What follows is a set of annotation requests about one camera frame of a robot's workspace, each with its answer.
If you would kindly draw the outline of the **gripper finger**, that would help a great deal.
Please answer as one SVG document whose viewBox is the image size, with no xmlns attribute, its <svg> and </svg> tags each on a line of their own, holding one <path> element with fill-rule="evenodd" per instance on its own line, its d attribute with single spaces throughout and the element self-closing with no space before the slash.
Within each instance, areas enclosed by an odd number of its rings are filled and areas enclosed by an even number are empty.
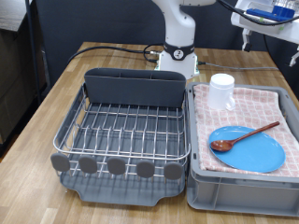
<svg viewBox="0 0 299 224">
<path fill-rule="evenodd" d="M 297 51 L 294 55 L 292 55 L 289 67 L 293 67 L 296 64 L 296 60 L 299 57 L 299 51 Z"/>
<path fill-rule="evenodd" d="M 244 29 L 242 32 L 242 38 L 243 38 L 242 50 L 243 51 L 250 52 L 250 50 L 251 50 L 251 44 L 249 42 L 250 36 L 251 36 L 251 30 Z"/>
</svg>

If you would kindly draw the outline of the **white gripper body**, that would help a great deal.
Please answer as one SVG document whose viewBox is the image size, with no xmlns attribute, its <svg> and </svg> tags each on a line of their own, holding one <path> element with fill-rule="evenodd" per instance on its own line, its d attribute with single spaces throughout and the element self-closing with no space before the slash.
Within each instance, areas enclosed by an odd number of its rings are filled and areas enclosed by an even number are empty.
<svg viewBox="0 0 299 224">
<path fill-rule="evenodd" d="M 232 25 L 299 44 L 298 0 L 238 0 Z"/>
</svg>

